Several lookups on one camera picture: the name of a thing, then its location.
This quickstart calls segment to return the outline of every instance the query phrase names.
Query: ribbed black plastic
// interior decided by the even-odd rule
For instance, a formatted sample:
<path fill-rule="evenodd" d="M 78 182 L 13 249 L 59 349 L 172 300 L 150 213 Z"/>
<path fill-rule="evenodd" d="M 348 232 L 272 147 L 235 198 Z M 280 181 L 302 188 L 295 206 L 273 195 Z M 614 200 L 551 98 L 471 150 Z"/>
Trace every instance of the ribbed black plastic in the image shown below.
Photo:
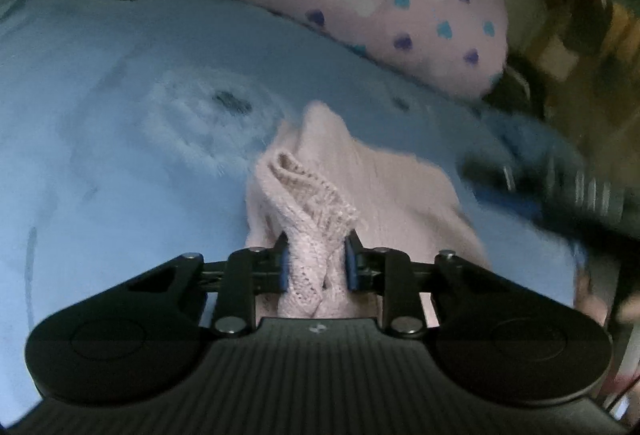
<path fill-rule="evenodd" d="M 215 342 L 171 390 L 124 407 L 45 399 L 10 429 L 24 435 L 615 435 L 589 399 L 517 409 L 453 383 L 418 341 L 373 320 L 264 320 Z"/>

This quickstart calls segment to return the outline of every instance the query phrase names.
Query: black circular pad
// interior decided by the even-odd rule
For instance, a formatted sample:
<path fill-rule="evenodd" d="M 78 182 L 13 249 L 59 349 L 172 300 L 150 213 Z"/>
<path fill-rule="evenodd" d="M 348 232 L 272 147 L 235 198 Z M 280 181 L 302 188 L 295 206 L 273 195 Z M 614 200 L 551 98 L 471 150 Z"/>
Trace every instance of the black circular pad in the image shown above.
<path fill-rule="evenodd" d="M 25 361 L 41 394 L 75 404 L 117 404 L 169 388 L 193 369 L 200 330 L 162 293 L 105 293 L 31 333 Z"/>
<path fill-rule="evenodd" d="M 464 388 L 492 401 L 560 404 L 609 367 L 609 336 L 583 314 L 533 293 L 474 298 L 440 327 L 436 354 Z"/>

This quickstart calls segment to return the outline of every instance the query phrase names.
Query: blue fabric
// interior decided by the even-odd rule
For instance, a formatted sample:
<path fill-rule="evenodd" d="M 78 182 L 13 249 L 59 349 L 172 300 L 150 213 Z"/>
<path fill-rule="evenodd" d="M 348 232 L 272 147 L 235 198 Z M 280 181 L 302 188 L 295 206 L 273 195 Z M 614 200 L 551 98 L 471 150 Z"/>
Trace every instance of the blue fabric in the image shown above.
<path fill-rule="evenodd" d="M 0 421 L 38 400 L 33 325 L 185 251 L 226 259 L 278 122 L 322 100 L 440 165 L 498 274 L 563 303 L 567 242 L 480 206 L 457 165 L 518 157 L 468 107 L 232 0 L 0 0 Z"/>
<path fill-rule="evenodd" d="M 490 187 L 474 184 L 474 195 L 479 203 L 494 205 L 498 208 L 511 210 L 527 220 L 535 221 L 542 218 L 542 205 L 531 198 L 498 191 Z"/>
<path fill-rule="evenodd" d="M 584 160 L 558 132 L 523 114 L 507 115 L 478 105 L 480 121 L 502 140 L 522 168 L 541 170 L 549 156 L 567 168 L 580 168 Z"/>

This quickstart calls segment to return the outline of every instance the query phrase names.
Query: pink knitted fabric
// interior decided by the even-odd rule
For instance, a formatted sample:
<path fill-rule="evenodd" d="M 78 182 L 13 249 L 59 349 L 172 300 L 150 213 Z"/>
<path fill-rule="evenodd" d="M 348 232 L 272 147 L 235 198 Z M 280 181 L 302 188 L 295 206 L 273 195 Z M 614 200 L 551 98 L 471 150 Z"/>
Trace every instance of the pink knitted fabric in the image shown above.
<path fill-rule="evenodd" d="M 262 296 L 257 316 L 372 317 L 376 300 L 347 291 L 344 237 L 405 251 L 431 263 L 441 249 L 488 268 L 482 245 L 439 168 L 414 155 L 375 150 L 353 139 L 326 105 L 312 103 L 301 129 L 283 123 L 255 166 L 247 191 L 247 246 L 289 238 L 289 288 Z M 422 296 L 431 325 L 429 296 Z"/>

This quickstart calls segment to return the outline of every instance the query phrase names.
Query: blue bedsheet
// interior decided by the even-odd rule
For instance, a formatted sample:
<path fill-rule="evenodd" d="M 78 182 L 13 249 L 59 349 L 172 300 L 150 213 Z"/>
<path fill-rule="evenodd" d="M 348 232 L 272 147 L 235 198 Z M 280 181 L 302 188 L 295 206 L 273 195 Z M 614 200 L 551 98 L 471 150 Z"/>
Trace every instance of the blue bedsheet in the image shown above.
<path fill-rule="evenodd" d="M 22 351 L 44 317 L 178 253 L 243 245 L 246 175 L 311 100 L 357 138 L 442 166 L 495 271 L 571 303 L 567 243 L 480 206 L 456 172 L 471 153 L 523 162 L 496 126 L 550 148 L 545 128 L 486 122 L 231 0 L 0 0 L 2 423 L 38 400 Z"/>

